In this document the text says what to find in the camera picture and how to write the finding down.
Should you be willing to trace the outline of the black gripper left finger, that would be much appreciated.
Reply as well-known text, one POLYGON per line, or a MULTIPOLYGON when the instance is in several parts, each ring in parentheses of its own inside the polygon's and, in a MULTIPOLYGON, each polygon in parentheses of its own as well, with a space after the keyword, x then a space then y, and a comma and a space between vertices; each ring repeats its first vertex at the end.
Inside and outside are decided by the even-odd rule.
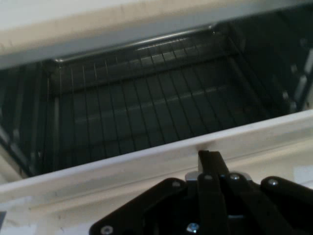
POLYGON ((230 233, 220 177, 229 170, 217 151, 198 152, 198 171, 167 178, 95 222, 90 235, 230 233))

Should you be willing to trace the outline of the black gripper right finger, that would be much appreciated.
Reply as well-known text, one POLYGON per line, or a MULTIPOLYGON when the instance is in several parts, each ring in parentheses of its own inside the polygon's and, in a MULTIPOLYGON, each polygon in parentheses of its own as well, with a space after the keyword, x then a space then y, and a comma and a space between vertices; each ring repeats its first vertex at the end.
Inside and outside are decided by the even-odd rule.
POLYGON ((209 153, 211 235, 311 235, 312 189, 277 176, 260 184, 231 173, 219 152, 209 153))

